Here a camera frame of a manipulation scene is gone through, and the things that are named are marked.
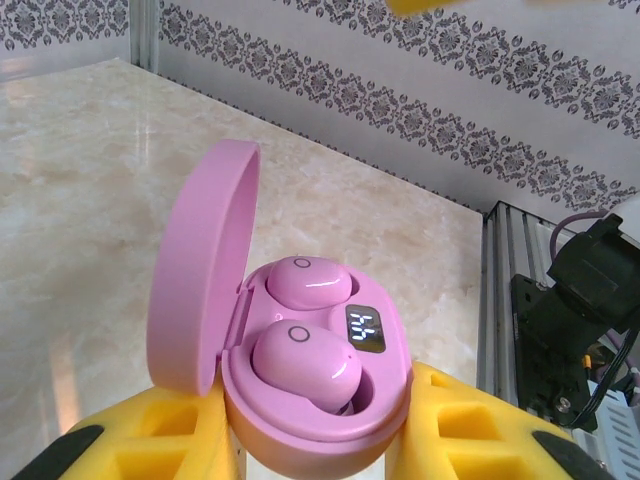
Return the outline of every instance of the pink earbud charging case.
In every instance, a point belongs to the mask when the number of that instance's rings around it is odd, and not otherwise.
[[[220,367],[229,423],[249,453],[291,478],[344,478],[383,454],[406,419],[411,359],[404,328],[385,290],[349,267],[351,298],[317,311],[289,310],[269,295],[266,279],[273,264],[243,282],[259,171],[256,143],[223,140],[187,179],[154,271],[149,372],[159,387],[206,395]],[[363,372],[352,400],[354,414],[327,413],[257,377],[251,355],[268,325],[282,319],[310,322],[346,339],[347,305],[375,308],[386,343],[383,352],[358,352]]]

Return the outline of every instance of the earbud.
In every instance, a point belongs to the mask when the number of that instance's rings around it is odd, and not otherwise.
[[[351,296],[349,272],[319,257],[287,257],[278,261],[267,279],[267,290],[291,310],[319,310],[346,302]]]
[[[281,320],[267,327],[253,350],[253,370],[265,383],[338,413],[360,385],[362,363],[341,336],[307,323]]]

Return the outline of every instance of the beige marble surface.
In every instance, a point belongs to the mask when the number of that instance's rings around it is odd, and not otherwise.
[[[160,236],[222,138],[262,146],[248,270],[292,254],[353,265],[395,299],[414,358],[475,382],[479,214],[110,61],[0,85],[0,478],[150,386]]]

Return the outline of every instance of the circular button on earbud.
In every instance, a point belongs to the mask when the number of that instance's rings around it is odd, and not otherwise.
[[[293,320],[272,323],[262,332],[252,364],[263,382],[306,397],[329,413],[349,403],[362,376],[360,358],[347,340]]]
[[[267,290],[291,310],[320,310],[351,297],[349,272],[320,257],[287,257],[276,262],[267,279]]]

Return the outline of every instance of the black rubber pad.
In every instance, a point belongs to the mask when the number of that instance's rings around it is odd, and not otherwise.
[[[533,438],[573,480],[615,480],[577,444],[543,431],[533,432]]]
[[[58,438],[12,480],[58,480],[102,435],[104,427],[89,425]]]

